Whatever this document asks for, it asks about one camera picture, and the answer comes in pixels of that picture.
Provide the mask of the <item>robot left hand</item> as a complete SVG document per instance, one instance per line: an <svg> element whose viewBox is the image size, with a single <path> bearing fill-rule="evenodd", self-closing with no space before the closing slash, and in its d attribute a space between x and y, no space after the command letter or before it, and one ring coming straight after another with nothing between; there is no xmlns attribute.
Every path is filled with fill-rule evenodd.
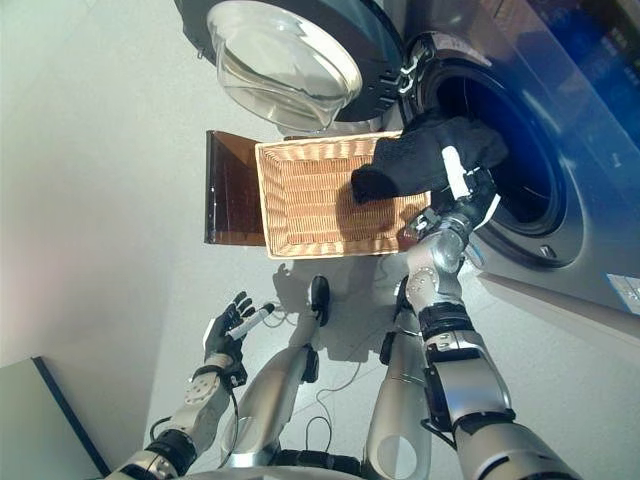
<svg viewBox="0 0 640 480"><path fill-rule="evenodd" d="M221 314L209 321L203 335L204 360L215 354L231 356L231 349L274 310L273 303L255 308L245 291L238 293Z"/></svg>

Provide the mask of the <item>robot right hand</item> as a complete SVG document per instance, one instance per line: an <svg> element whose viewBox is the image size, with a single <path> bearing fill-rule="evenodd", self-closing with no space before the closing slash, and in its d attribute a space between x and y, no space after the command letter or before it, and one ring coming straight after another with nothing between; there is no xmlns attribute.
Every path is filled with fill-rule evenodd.
<svg viewBox="0 0 640 480"><path fill-rule="evenodd" d="M472 230L484 226L492 218L500 202L491 172L484 167L465 170L458 150L453 146L445 147L441 155L453 196L453 201L447 205L445 212L462 215Z"/></svg>

